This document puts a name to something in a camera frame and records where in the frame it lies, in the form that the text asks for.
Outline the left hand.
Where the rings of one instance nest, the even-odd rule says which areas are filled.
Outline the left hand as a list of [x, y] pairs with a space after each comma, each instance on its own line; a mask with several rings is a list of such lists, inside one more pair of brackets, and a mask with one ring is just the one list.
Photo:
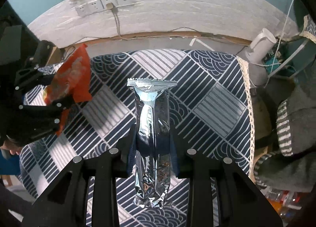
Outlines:
[[1, 144], [1, 149], [8, 150], [11, 155], [19, 155], [23, 149], [23, 147], [17, 145], [11, 140], [5, 140]]

